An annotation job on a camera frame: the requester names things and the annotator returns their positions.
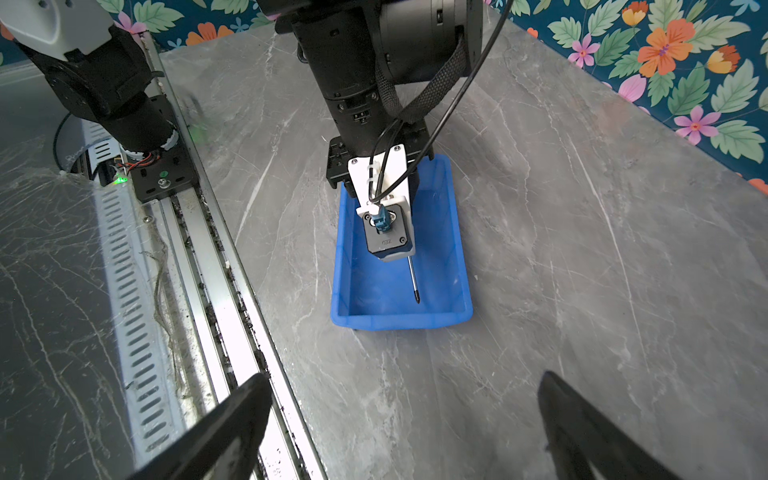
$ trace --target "braided cable sleeve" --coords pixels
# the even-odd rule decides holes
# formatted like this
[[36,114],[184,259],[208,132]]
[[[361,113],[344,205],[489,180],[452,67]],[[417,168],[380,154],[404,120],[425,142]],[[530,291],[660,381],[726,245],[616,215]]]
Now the braided cable sleeve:
[[384,76],[379,63],[376,62],[376,83],[379,86],[384,109],[393,117],[399,118],[407,124],[415,123],[434,108],[448,94],[456,82],[462,77],[467,65],[467,49],[463,36],[458,38],[456,49],[445,63],[440,67],[435,77],[429,81],[424,90],[413,99],[405,108],[400,104],[395,85]]
[[372,198],[371,199],[372,203],[381,201],[382,198],[392,193],[392,191],[395,190],[398,185],[400,185],[403,181],[405,181],[410,174],[416,171],[416,168],[419,166],[419,162],[421,162],[424,159],[424,156],[432,147],[432,144],[435,143],[435,139],[440,134],[440,131],[445,126],[445,123],[451,117],[451,114],[456,109],[456,106],[462,100],[462,98],[464,97],[464,94],[469,89],[469,85],[472,84],[472,80],[474,80],[475,76],[477,76],[478,71],[480,70],[480,67],[485,62],[485,59],[488,57],[488,53],[491,52],[491,48],[493,48],[493,45],[496,43],[496,39],[498,38],[498,35],[502,32],[502,27],[504,27],[504,24],[507,21],[507,18],[509,18],[509,12],[512,8],[512,4],[515,1],[516,0],[507,1],[506,4],[504,5],[502,16],[499,18],[498,22],[496,23],[496,26],[494,27],[490,38],[488,38],[488,43],[485,45],[485,48],[483,48],[483,51],[480,54],[480,58],[477,60],[477,63],[475,63],[475,66],[472,67],[472,71],[469,72],[469,75],[467,75],[467,79],[464,81],[461,88],[459,88],[458,93],[453,98],[453,101],[451,102],[451,104],[448,106],[448,110],[445,111],[445,113],[440,118],[440,121],[435,126],[435,130],[432,132],[432,135],[429,136],[427,143],[424,145],[424,147],[422,147],[419,154],[416,155],[415,161],[413,161],[408,166],[408,168],[406,168],[405,173],[400,175],[400,177],[397,180],[395,180],[394,183],[389,185],[389,187],[387,187],[386,190],[384,190],[381,194],[376,195],[375,198]]

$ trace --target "orange flower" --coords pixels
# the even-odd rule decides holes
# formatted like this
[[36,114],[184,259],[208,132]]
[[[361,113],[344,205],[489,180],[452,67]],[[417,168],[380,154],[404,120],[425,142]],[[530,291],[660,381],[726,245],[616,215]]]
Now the orange flower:
[[0,35],[5,40],[13,41],[13,34],[2,23],[0,23]]
[[640,67],[644,77],[651,78],[658,69],[659,75],[666,75],[675,69],[675,60],[685,60],[694,46],[685,43],[694,37],[694,24],[684,20],[673,20],[667,25],[667,32],[657,28],[646,39],[650,47],[643,47],[637,61],[645,63]]
[[715,73],[732,73],[741,60],[741,55],[736,53],[736,47],[726,45],[712,52],[707,60],[707,68]]
[[749,180],[750,185],[755,187],[757,190],[760,190],[765,195],[768,195],[768,185],[766,185],[766,182],[762,178],[753,178],[752,180]]
[[648,2],[632,2],[621,13],[621,19],[624,23],[634,27],[643,21],[645,14],[648,13]]
[[189,35],[187,35],[187,45],[197,45],[199,43],[203,43],[204,41],[215,40],[217,38],[226,37],[227,35],[232,35],[234,33],[225,25],[221,25],[219,27],[219,33],[217,34],[216,27],[214,27],[214,24],[210,22],[198,24],[197,30],[203,36],[201,37],[198,35],[196,31],[191,31]]

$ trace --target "gray marble table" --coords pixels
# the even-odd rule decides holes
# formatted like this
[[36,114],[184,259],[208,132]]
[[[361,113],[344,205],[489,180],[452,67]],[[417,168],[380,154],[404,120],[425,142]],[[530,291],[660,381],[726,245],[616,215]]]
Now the gray marble table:
[[553,478],[546,369],[684,478],[765,478],[762,194],[510,24],[436,144],[475,316],[339,328],[336,130],[295,49],[260,28],[164,63],[330,478]]
[[58,173],[66,110],[18,70],[0,75],[0,478],[118,480],[134,446],[93,189]]

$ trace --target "black metal bracket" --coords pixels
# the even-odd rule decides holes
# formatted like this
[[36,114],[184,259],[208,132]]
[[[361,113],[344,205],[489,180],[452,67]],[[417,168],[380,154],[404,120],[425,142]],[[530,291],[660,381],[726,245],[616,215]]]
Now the black metal bracket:
[[[426,122],[423,120],[417,121],[414,124],[405,124],[402,126],[402,130],[395,140],[394,144],[403,144],[406,148],[406,160],[410,164],[416,160],[419,152],[424,148],[424,145],[429,139],[429,131],[427,130]],[[428,152],[429,160],[435,158],[435,151],[431,147]],[[349,169],[347,164],[352,160],[354,156],[347,150],[346,145],[341,140],[341,137],[335,137],[331,139],[328,145],[328,163],[326,164],[326,179],[332,188],[336,188],[339,182],[344,183],[347,193],[352,198],[357,198],[355,187],[352,185],[352,178],[349,175]],[[415,191],[419,186],[418,171],[413,174],[413,178],[409,183],[411,190],[411,198],[415,196]]]
[[[170,102],[164,95],[150,98],[150,102],[167,121],[179,129]],[[160,159],[149,167],[135,168],[131,172],[136,198],[143,204],[177,194],[198,185],[197,172],[190,158],[184,140],[169,151],[163,151]]]

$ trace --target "green leaf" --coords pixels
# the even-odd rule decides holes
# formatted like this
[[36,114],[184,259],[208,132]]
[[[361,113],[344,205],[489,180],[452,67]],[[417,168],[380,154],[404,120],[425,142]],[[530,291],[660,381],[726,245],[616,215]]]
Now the green leaf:
[[757,101],[757,107],[760,110],[768,111],[768,88],[763,90],[763,93],[760,94],[760,99]]
[[546,10],[547,8],[549,8],[550,3],[552,3],[552,0],[541,0],[538,3],[538,5],[536,5],[536,8],[533,9],[533,15],[536,15],[542,10]]
[[666,31],[669,22],[683,17],[683,0],[656,0],[648,5],[648,11],[648,28]]
[[762,135],[758,135],[758,129],[746,124],[744,120],[731,120],[717,125],[717,135],[710,138],[712,146],[719,148],[724,154],[730,154],[734,158],[742,155],[758,164],[763,163],[763,148],[765,142]]
[[175,27],[174,22],[182,17],[181,12],[166,7],[163,2],[152,3],[152,0],[147,0],[144,4],[136,2],[134,5],[136,22],[143,22],[152,33]]
[[120,13],[125,6],[125,0],[98,0],[98,4],[110,13]]
[[643,66],[643,64],[637,61],[638,53],[639,52],[637,50],[633,50],[625,55],[622,55],[621,58],[619,58],[619,60],[616,62],[614,69],[611,70],[611,74],[608,75],[608,78],[624,78],[638,73],[640,71],[640,67]]
[[584,10],[589,10],[600,3],[600,0],[579,0],[579,2],[581,3],[581,6],[584,7]]
[[589,15],[587,30],[593,37],[599,37],[614,26],[614,22],[619,18],[621,8],[627,3],[627,0],[613,0],[612,2],[600,5],[592,15]]
[[581,22],[576,22],[573,17],[563,17],[547,25],[547,28],[552,30],[552,38],[565,48],[570,48],[574,40],[581,40]]
[[632,39],[631,28],[627,30],[614,30],[603,38],[600,48],[594,53],[594,62],[601,67],[612,65],[617,58],[629,48]]
[[696,34],[688,41],[694,46],[691,53],[699,53],[702,50],[712,50],[716,46],[728,43],[728,38],[750,30],[746,23],[732,22],[733,17],[726,15],[718,18],[717,15],[707,20],[699,20],[694,23]]
[[[763,47],[760,49],[760,54],[768,54],[768,31],[765,35],[763,35],[763,40],[766,42],[763,44]],[[768,68],[768,55],[766,55],[766,68]]]
[[512,1],[512,8],[510,12],[512,12],[515,16],[520,15],[530,15],[531,14],[531,6],[528,4],[528,0],[511,0]]
[[248,27],[248,28],[249,28],[249,29],[251,29],[251,28],[257,28],[257,27],[261,27],[261,26],[264,26],[264,25],[268,25],[268,24],[270,24],[270,23],[272,23],[272,22],[271,22],[271,20],[269,20],[269,19],[266,17],[266,15],[265,15],[265,14],[263,14],[263,13],[259,12],[259,13],[257,13],[257,14],[256,14],[256,16],[255,16],[255,17],[253,17],[252,19],[250,19],[250,27]]
[[722,85],[717,86],[717,92],[712,95],[712,109],[723,114],[739,111],[746,107],[750,98],[757,94],[755,86],[760,77],[754,77],[752,61],[744,60],[735,73],[726,75]]
[[672,115],[688,115],[698,104],[707,99],[710,81],[704,79],[704,68],[700,61],[687,78],[682,77],[672,90],[667,106]]
[[248,8],[249,0],[213,0],[211,10],[224,10],[224,13],[241,13]]
[[669,95],[673,85],[674,72],[671,71],[666,75],[659,75],[659,72],[656,72],[648,82],[648,97],[650,98],[651,107]]
[[707,0],[699,0],[698,2],[694,3],[694,6],[690,8],[688,11],[688,15],[685,15],[685,19],[689,22],[693,22],[698,18],[699,15],[701,15],[701,12],[704,11],[704,9],[707,7]]

